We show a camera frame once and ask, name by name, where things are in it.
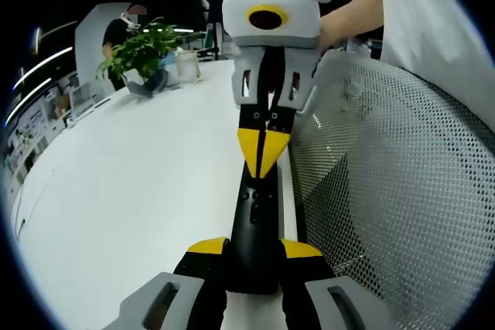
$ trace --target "potted plant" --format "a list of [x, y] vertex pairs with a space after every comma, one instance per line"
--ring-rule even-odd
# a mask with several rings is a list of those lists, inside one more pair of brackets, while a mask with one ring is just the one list
[[150, 24], [121, 45], [114, 46], [111, 56], [100, 64], [97, 73], [103, 74], [112, 68], [117, 75], [122, 76], [126, 71], [136, 69], [151, 92], [167, 78], [160, 61], [180, 43], [173, 26]]

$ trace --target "yellow ring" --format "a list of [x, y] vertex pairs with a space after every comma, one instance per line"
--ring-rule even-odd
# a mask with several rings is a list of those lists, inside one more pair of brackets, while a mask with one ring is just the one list
[[253, 5], [246, 11], [246, 19], [249, 21], [249, 17], [259, 11], [267, 11], [267, 12], [273, 12], [277, 14], [281, 19], [282, 19], [282, 25], [287, 23], [288, 21], [288, 16], [287, 14], [282, 11], [281, 8], [279, 8], [277, 5], [269, 5], [269, 4], [259, 4], [259, 5]]

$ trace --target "black shirt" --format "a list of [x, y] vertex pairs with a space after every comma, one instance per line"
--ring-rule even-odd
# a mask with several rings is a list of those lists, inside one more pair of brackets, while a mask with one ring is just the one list
[[133, 33], [127, 28], [127, 23], [121, 19], [114, 19], [108, 25], [107, 31], [105, 31], [101, 46], [104, 46], [107, 43], [110, 43], [111, 46], [120, 46], [132, 35]]

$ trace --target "white robot part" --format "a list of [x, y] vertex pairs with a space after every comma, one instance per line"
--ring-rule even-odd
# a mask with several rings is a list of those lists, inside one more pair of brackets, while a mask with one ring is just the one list
[[329, 0], [224, 0], [225, 30], [239, 46], [314, 49], [319, 4]]

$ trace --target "wall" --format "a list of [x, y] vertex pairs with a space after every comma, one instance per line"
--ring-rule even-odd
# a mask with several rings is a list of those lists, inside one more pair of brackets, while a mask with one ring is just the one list
[[[128, 2], [96, 5], [76, 28], [76, 65], [80, 83], [96, 80], [98, 65], [104, 60], [101, 43], [105, 30], [128, 6]], [[110, 80], [101, 77], [98, 80], [103, 85], [105, 96], [115, 92]]]

